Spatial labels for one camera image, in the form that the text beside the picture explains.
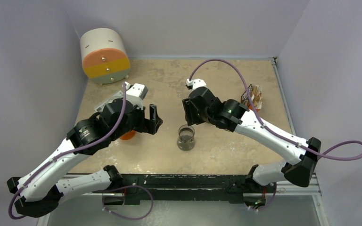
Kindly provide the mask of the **orange glass carafe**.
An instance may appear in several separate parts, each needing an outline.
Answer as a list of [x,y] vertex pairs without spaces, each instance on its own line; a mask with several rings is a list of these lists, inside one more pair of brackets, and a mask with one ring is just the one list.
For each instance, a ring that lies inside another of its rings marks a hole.
[[136,134],[136,131],[132,130],[130,132],[127,132],[126,134],[122,135],[120,137],[121,140],[130,140],[132,139]]

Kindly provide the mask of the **grey glass carafe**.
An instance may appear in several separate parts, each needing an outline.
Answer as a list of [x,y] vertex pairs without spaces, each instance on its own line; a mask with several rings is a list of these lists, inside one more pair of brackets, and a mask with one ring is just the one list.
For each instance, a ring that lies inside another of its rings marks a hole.
[[192,126],[182,125],[178,129],[177,146],[182,151],[190,151],[195,147],[195,130]]

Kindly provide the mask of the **clear plastic filter packet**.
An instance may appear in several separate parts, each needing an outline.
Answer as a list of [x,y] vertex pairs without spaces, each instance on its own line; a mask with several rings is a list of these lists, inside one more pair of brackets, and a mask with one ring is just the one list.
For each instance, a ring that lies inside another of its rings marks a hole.
[[119,90],[114,94],[112,94],[111,96],[104,99],[102,102],[100,102],[98,105],[94,107],[95,112],[101,112],[106,104],[112,103],[115,99],[121,99],[122,102],[123,92]]

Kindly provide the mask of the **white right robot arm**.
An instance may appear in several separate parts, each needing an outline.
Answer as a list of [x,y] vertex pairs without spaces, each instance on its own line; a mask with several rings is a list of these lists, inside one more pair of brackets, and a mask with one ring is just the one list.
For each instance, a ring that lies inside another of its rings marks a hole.
[[299,187],[309,186],[321,149],[319,139],[296,137],[267,121],[259,122],[245,105],[233,99],[221,102],[206,87],[188,86],[188,89],[191,93],[182,104],[189,126],[210,123],[249,137],[282,157],[280,162],[251,168],[246,178],[250,191],[256,192],[269,183],[283,180]]

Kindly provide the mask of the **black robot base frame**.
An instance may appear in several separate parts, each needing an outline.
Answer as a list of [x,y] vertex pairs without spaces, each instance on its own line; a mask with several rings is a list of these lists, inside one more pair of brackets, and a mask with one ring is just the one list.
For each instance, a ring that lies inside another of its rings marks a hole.
[[216,174],[121,174],[114,166],[109,172],[108,188],[102,193],[119,193],[125,205],[140,201],[223,201],[258,209],[275,196],[276,183],[259,185],[252,175]]

